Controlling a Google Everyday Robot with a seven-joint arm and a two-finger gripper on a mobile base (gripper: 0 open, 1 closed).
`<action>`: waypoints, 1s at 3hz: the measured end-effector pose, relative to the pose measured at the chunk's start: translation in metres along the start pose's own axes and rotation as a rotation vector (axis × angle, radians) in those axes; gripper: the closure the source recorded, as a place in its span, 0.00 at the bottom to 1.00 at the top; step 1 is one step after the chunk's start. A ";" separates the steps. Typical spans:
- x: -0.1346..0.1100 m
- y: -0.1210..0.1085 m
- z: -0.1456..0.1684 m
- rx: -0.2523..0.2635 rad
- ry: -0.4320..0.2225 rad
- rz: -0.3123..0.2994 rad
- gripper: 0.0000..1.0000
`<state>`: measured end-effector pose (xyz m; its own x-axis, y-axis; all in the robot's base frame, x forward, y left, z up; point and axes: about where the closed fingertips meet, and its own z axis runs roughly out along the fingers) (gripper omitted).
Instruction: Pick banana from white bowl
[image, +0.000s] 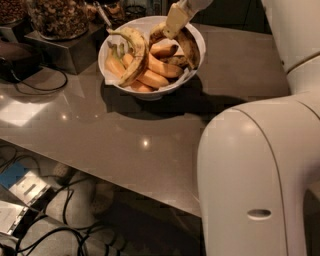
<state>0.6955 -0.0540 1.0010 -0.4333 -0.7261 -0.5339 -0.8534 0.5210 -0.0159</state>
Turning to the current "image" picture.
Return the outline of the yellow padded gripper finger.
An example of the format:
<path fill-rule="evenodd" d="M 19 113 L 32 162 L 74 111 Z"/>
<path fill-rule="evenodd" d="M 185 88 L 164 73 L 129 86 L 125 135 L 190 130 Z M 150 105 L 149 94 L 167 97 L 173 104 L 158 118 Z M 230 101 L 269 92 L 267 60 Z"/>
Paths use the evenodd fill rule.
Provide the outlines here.
<path fill-rule="evenodd" d="M 173 3 L 167 14 L 164 26 L 164 35 L 173 39 L 179 31 L 187 24 L 189 19 L 188 7 L 186 2 Z"/>

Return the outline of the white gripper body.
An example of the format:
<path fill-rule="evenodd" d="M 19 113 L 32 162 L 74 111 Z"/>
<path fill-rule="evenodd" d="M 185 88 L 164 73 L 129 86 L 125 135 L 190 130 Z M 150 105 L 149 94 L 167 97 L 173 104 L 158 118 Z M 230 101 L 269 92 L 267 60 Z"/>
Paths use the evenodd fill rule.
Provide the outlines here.
<path fill-rule="evenodd" d="M 212 2 L 213 0 L 179 0 L 178 6 L 188 15 L 195 15 L 206 9 Z"/>

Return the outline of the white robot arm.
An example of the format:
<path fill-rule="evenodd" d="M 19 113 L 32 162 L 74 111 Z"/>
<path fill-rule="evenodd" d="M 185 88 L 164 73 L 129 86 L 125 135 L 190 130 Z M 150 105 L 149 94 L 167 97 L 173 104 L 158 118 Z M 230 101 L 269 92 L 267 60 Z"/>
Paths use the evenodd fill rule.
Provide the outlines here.
<path fill-rule="evenodd" d="M 261 0 L 287 97 L 217 115 L 197 181 L 207 256 L 307 256 L 304 196 L 320 176 L 320 0 Z"/>

